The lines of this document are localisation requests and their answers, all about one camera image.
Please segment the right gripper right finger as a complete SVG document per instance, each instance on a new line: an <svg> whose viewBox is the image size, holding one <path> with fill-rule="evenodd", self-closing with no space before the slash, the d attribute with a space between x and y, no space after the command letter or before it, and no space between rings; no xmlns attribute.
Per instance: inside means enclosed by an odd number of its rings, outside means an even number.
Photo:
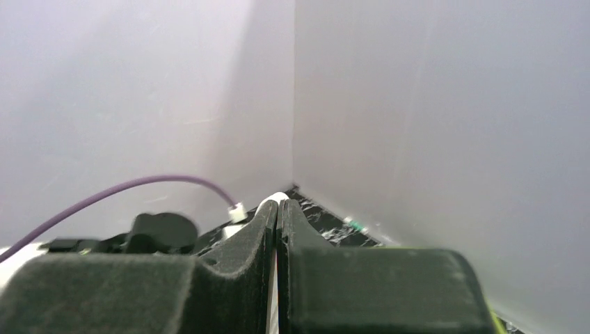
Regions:
<svg viewBox="0 0 590 334"><path fill-rule="evenodd" d="M281 333L494 333L470 263L442 248L336 247L295 200L277 222Z"/></svg>

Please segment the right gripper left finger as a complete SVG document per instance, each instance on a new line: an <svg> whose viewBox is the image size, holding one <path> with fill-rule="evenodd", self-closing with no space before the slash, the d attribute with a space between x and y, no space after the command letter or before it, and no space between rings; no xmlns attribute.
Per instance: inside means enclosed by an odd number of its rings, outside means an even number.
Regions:
<svg viewBox="0 0 590 334"><path fill-rule="evenodd" d="M203 256L52 254L1 295L2 333L265 333L277 204Z"/></svg>

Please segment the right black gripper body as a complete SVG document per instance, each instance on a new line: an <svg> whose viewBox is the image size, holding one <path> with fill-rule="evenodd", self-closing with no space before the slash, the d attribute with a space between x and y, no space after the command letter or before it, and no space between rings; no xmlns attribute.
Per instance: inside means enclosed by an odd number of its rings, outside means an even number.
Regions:
<svg viewBox="0 0 590 334"><path fill-rule="evenodd" d="M189 254L199 237L198 226L180 214L140 214L126 233L104 240L55 239L41 245L48 253Z"/></svg>

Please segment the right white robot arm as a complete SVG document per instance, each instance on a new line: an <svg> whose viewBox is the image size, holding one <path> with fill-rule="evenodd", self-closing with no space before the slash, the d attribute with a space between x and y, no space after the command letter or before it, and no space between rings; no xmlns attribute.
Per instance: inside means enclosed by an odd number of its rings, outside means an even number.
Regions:
<svg viewBox="0 0 590 334"><path fill-rule="evenodd" d="M439 248L335 247L295 200L204 255L48 253L1 264L2 333L501 333Z"/></svg>

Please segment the green plastic basket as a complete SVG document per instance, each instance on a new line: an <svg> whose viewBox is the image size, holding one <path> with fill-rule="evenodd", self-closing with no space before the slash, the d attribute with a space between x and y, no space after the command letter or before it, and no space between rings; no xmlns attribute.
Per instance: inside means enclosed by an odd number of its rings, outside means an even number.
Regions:
<svg viewBox="0 0 590 334"><path fill-rule="evenodd" d="M502 322L500 321L498 316L495 314L492 307L490 307L489 304L486 304L486 306L488 307L488 311L490 312L491 319L493 320L494 331L495 331L494 334L507 334L506 328L504 327L504 325L502 324Z"/></svg>

